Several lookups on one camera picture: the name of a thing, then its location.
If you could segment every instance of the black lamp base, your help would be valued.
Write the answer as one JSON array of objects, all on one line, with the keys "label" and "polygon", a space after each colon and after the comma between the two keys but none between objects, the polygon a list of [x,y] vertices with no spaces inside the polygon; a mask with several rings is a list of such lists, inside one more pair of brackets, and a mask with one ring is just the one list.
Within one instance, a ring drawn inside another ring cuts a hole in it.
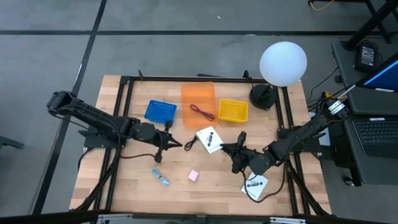
[{"label": "black lamp base", "polygon": [[270,85],[259,84],[251,89],[249,99],[256,108],[269,110],[276,102],[276,93]]}]

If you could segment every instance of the pink eraser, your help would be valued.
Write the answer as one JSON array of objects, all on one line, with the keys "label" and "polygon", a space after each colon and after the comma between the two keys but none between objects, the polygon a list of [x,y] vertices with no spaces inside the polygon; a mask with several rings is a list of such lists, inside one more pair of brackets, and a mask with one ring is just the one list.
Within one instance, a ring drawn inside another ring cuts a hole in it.
[{"label": "pink eraser", "polygon": [[191,172],[189,173],[188,179],[196,182],[198,176],[199,176],[199,173],[197,171],[191,170]]}]

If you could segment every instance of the white globe lamp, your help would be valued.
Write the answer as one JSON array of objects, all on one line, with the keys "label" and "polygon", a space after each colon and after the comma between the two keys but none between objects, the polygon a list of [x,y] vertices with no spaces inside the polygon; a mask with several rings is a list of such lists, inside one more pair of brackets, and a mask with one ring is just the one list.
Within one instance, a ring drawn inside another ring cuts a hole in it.
[{"label": "white globe lamp", "polygon": [[[288,86],[303,77],[307,68],[307,56],[295,43],[278,42],[267,48],[260,59],[262,77],[271,85]],[[256,85],[250,92],[250,102],[257,108],[268,110],[275,102],[271,85]]]}]

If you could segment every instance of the laptop keyboard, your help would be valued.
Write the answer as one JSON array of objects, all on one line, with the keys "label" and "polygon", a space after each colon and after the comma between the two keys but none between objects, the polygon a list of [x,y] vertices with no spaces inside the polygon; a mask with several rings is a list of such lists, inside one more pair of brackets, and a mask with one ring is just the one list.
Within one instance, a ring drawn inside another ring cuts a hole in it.
[{"label": "laptop keyboard", "polygon": [[398,144],[398,121],[354,121],[362,144]]}]

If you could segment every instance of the gray floor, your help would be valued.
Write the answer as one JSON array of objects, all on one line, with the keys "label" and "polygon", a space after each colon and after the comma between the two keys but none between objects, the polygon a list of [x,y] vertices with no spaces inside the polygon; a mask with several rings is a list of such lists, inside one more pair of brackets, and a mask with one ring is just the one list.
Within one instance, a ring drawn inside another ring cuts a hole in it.
[{"label": "gray floor", "polygon": [[[91,30],[100,0],[0,0],[0,29]],[[382,1],[374,1],[378,8]],[[315,12],[307,0],[145,1],[108,0],[100,30],[356,30],[370,13],[364,4],[333,3]],[[397,22],[384,21],[388,31]],[[95,104],[103,75],[194,76],[208,73],[240,77],[249,70],[260,77],[258,61],[275,42],[292,41],[307,54],[302,78],[308,97],[313,86],[336,67],[330,44],[348,37],[276,37],[240,35],[97,36],[79,97]],[[59,121],[45,110],[53,91],[70,90],[88,36],[0,35],[0,135],[25,142],[23,150],[0,152],[0,216],[23,215],[37,192]],[[331,93],[341,86],[332,79],[314,90]],[[70,126],[45,203],[44,212],[68,209],[76,163],[84,139]],[[346,170],[323,163],[332,211],[339,217],[396,223],[397,186],[350,188],[341,181]],[[163,223],[163,221],[140,221]]]}]

